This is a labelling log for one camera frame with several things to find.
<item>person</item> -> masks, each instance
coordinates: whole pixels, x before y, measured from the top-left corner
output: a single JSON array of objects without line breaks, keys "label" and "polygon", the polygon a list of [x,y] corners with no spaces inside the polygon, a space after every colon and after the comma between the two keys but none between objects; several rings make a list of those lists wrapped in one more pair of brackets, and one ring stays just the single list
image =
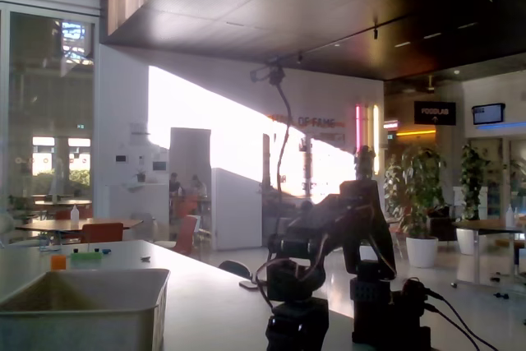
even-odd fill
[{"label": "person", "polygon": [[182,189],[181,189],[181,183],[178,181],[178,174],[172,173],[170,174],[170,181],[168,184],[168,190],[170,195],[170,210],[169,210],[169,216],[170,218],[173,215],[176,215],[176,210],[174,209],[175,205],[178,203],[178,197],[179,195],[182,195]]},{"label": "person", "polygon": [[206,185],[197,177],[197,174],[191,177],[191,189],[199,197],[206,197]]},{"label": "person", "polygon": [[178,174],[177,173],[170,174],[170,184],[169,184],[170,195],[173,193],[179,192],[180,188],[181,188],[181,183],[178,181]]}]

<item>red chair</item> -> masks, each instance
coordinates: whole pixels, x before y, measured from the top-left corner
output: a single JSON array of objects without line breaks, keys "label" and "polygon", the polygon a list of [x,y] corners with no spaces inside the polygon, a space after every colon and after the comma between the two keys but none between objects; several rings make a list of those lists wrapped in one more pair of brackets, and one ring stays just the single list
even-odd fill
[{"label": "red chair", "polygon": [[194,232],[196,231],[197,218],[187,215],[181,219],[178,239],[176,242],[155,242],[155,245],[189,256],[194,245]]},{"label": "red chair", "polygon": [[55,213],[55,219],[58,220],[65,220],[65,219],[71,219],[72,218],[72,212],[70,210],[59,210]]},{"label": "red chair", "polygon": [[81,206],[77,208],[79,210],[80,219],[93,218],[93,206]]},{"label": "red chair", "polygon": [[122,232],[122,222],[86,224],[82,227],[81,242],[121,242]]}]

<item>green object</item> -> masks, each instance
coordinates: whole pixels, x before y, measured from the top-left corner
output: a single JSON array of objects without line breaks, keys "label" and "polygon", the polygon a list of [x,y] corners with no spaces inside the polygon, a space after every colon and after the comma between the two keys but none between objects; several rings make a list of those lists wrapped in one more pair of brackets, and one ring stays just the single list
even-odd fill
[{"label": "green object", "polygon": [[444,205],[440,181],[444,160],[429,147],[411,145],[400,164],[391,159],[385,171],[386,212],[400,219],[410,238],[429,238],[427,213]]},{"label": "green object", "polygon": [[89,261],[102,259],[102,252],[77,252],[70,255],[72,261]]},{"label": "green object", "polygon": [[464,194],[462,219],[478,219],[484,168],[488,165],[489,161],[483,159],[472,146],[462,147],[462,174],[460,175],[460,185]]}]

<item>small bottle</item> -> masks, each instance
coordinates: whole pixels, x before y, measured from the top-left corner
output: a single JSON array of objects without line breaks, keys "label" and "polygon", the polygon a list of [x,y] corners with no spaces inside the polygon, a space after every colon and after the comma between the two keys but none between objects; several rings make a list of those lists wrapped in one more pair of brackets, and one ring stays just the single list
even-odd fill
[{"label": "small bottle", "polygon": [[77,209],[76,206],[73,206],[73,210],[70,215],[70,219],[72,220],[72,222],[75,222],[75,223],[79,222],[79,209]]},{"label": "small bottle", "polygon": [[513,228],[515,226],[515,217],[511,205],[508,206],[508,211],[506,211],[506,227]]}]

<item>glass window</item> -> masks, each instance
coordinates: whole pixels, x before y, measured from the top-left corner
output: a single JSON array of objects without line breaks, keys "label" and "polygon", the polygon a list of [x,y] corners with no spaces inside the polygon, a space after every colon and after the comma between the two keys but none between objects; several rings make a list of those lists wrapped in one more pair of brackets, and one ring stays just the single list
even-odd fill
[{"label": "glass window", "polygon": [[11,13],[8,195],[91,197],[93,24]]}]

